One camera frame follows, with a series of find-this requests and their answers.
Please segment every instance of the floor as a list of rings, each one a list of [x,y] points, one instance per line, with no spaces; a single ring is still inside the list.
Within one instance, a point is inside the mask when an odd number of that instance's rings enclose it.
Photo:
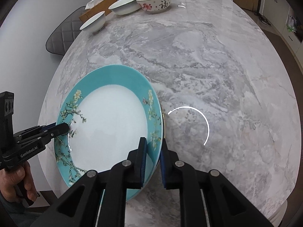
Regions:
[[[299,108],[299,115],[301,120],[301,134],[303,130],[303,74],[302,68],[299,67],[298,62],[294,56],[294,52],[290,49],[289,45],[282,39],[280,33],[273,27],[267,26],[262,23],[253,12],[244,10],[262,29],[267,38],[270,40],[275,50],[279,54],[285,69],[288,73],[290,81],[292,83],[294,93],[296,95],[297,104]],[[281,227],[286,227],[289,221],[303,202],[303,152],[301,151],[301,164],[299,168],[299,174],[296,182],[296,186],[290,196],[287,198],[287,210],[282,220]]]
[[[262,30],[266,30],[269,31],[273,34],[278,34],[277,30],[273,27],[273,26],[268,26],[266,24],[264,24],[263,22],[261,22],[261,20],[259,20],[259,17],[255,15],[254,12],[251,12],[249,10],[243,9],[245,11],[245,13],[247,13],[249,15],[250,18],[253,19],[253,21],[262,29]]]

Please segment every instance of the hand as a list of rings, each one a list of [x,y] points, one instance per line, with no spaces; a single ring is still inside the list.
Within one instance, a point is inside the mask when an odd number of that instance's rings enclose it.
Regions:
[[[37,199],[37,190],[31,175],[31,166],[26,161],[24,167],[19,166],[16,170],[7,172],[0,171],[0,191],[8,202],[20,202],[21,199],[16,195],[14,186],[23,180],[24,188],[27,190],[27,197],[31,201]]]

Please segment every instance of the shoe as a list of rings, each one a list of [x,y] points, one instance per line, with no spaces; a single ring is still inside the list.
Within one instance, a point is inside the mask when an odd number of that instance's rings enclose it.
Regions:
[[[268,19],[266,19],[263,15],[259,16],[259,19],[261,20],[261,22],[263,22],[264,24],[268,25],[268,26],[272,26],[272,24],[270,24],[270,22],[268,21]]]

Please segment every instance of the ceramic bowl with red flowers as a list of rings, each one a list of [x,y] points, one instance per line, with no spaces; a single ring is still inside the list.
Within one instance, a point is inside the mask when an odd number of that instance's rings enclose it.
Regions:
[[[140,4],[141,8],[151,13],[158,13],[166,10],[171,0],[136,0]]]

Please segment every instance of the bowl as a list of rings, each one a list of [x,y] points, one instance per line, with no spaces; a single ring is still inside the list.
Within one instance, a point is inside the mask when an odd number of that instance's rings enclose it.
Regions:
[[[109,6],[109,9],[117,15],[125,15],[140,9],[136,0],[119,0]]]
[[[100,31],[102,27],[104,26],[104,23],[106,21],[105,18],[105,11],[102,11],[100,13],[97,13],[88,21],[86,21],[81,27],[80,30],[87,31],[89,33],[94,33],[97,31]]]
[[[166,10],[171,0],[136,0],[141,8],[151,13],[158,13]]]

